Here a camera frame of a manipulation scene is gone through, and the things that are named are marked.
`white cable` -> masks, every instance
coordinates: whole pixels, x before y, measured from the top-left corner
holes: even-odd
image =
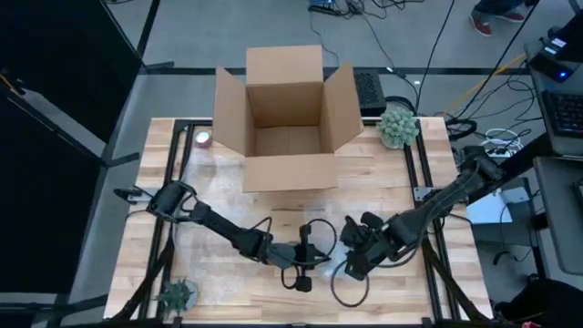
[[[512,138],[512,140],[504,140],[501,138],[490,138],[489,134],[492,132],[499,132],[496,135],[500,135],[502,133],[509,133],[511,135],[514,136],[514,138]],[[482,141],[480,143],[480,146],[484,146],[487,144],[493,144],[493,145],[503,145],[505,147],[515,147],[518,150],[521,150],[524,146],[522,145],[522,142],[520,141],[520,137],[518,136],[518,134],[516,132],[514,132],[513,130],[507,129],[507,128],[491,128],[488,131],[486,131],[485,133],[486,135],[486,140]]]

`box flap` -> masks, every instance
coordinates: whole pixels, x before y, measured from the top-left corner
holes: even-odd
[[[323,82],[321,46],[247,49],[247,85]]]
[[[362,130],[362,119],[354,72],[344,64],[324,83],[322,120],[326,122],[333,150],[356,137]]]
[[[217,67],[216,76],[213,138],[241,155],[251,156],[255,141],[247,89],[222,67]]]
[[[316,190],[337,186],[333,154],[245,159],[243,192]]]

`cardboard box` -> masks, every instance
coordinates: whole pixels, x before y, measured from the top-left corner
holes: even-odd
[[[247,50],[247,86],[217,67],[213,137],[245,156],[243,191],[337,186],[333,152],[362,129],[353,67],[325,83],[320,46]]]

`power strip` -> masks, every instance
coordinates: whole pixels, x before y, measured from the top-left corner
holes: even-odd
[[[502,154],[496,154],[495,152],[492,152],[491,154],[488,152],[488,156],[492,159],[508,159],[510,157],[512,157],[514,154],[516,154],[517,151],[516,150],[512,150],[512,149],[507,149],[506,152],[502,153]]]

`small plant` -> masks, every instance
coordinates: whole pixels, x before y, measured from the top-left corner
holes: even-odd
[[[417,118],[413,116],[411,110],[387,105],[381,119],[381,122],[376,123],[376,129],[381,132],[381,142],[389,149],[411,146],[419,134],[419,129],[415,126]]]
[[[164,315],[168,317],[170,313],[186,312],[194,307],[197,300],[197,288],[194,282],[186,279],[176,283],[164,283],[164,292],[156,298],[157,301],[164,303]]]

